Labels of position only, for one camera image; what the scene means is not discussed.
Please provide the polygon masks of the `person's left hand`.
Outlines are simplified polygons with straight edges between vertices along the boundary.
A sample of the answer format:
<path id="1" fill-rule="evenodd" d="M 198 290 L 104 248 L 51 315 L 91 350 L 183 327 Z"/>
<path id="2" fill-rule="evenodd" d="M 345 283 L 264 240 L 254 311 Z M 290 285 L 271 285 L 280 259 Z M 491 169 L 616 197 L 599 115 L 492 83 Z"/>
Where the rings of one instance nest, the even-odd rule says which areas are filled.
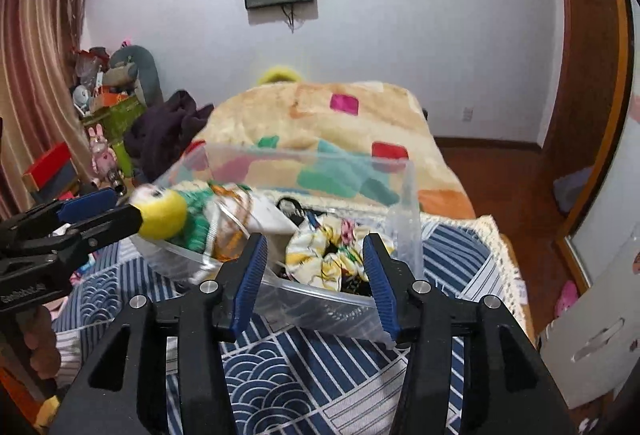
<path id="1" fill-rule="evenodd" d="M 40 379 L 52 379 L 61 368 L 61 355 L 56 348 L 50 311 L 44 306 L 29 311 L 20 327 L 30 351 L 32 369 Z"/>

